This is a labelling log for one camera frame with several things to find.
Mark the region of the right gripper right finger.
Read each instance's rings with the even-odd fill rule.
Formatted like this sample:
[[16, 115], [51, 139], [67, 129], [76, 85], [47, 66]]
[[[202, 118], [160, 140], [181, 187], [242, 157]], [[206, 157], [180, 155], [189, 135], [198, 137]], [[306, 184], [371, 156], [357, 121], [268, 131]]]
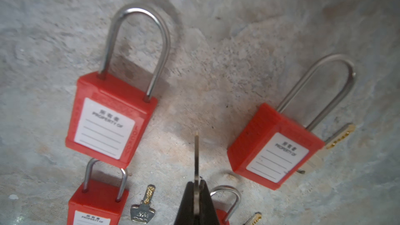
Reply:
[[220, 225], [210, 191], [205, 180], [200, 181], [199, 225]]

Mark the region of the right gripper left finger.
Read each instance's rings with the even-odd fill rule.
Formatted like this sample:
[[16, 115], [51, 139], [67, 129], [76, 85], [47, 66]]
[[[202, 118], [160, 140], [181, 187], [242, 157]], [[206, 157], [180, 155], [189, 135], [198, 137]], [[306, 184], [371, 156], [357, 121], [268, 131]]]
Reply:
[[174, 225], [194, 225], [194, 183], [188, 182], [176, 215]]

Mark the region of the red padlock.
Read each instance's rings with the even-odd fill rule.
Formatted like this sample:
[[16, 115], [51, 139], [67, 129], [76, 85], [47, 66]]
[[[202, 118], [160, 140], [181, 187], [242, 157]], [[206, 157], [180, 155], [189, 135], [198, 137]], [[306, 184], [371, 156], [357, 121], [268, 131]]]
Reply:
[[230, 185], [216, 186], [211, 189], [210, 195], [211, 195], [211, 197], [213, 197], [217, 193], [222, 193], [222, 192], [230, 193], [235, 196], [235, 200], [232, 204], [230, 204], [230, 205], [220, 204], [216, 208], [216, 214], [217, 214], [217, 217], [219, 220], [219, 224], [220, 225], [229, 225], [230, 224], [229, 219], [231, 218], [231, 216], [235, 213], [235, 211], [241, 204], [242, 195], [237, 188], [230, 186]]
[[93, 180], [93, 166], [98, 161], [90, 159], [83, 183], [68, 202], [67, 225], [117, 225], [121, 219], [129, 196], [127, 171], [121, 169], [120, 186]]
[[[145, 91], [108, 73], [119, 29], [133, 14], [150, 17], [160, 29], [163, 41]], [[65, 146], [115, 167], [127, 168], [157, 106], [158, 100], [152, 94], [170, 47], [167, 25], [153, 8], [133, 3], [117, 11], [110, 24], [99, 71], [83, 75], [77, 81]]]
[[[348, 68], [348, 78], [341, 91], [307, 127], [286, 117], [283, 111], [313, 74], [323, 65], [335, 61]], [[271, 190], [279, 189], [325, 146], [325, 142], [312, 131], [350, 93], [355, 81], [355, 66], [348, 56], [332, 54], [317, 60], [277, 108], [261, 104], [254, 117], [228, 147], [227, 156], [233, 172]]]

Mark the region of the silver key with ring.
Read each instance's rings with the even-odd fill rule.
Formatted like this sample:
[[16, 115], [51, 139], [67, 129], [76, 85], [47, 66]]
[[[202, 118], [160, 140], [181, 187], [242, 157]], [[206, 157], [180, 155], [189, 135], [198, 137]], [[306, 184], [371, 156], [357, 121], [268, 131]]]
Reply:
[[243, 225], [256, 225], [262, 219], [262, 213], [254, 213]]

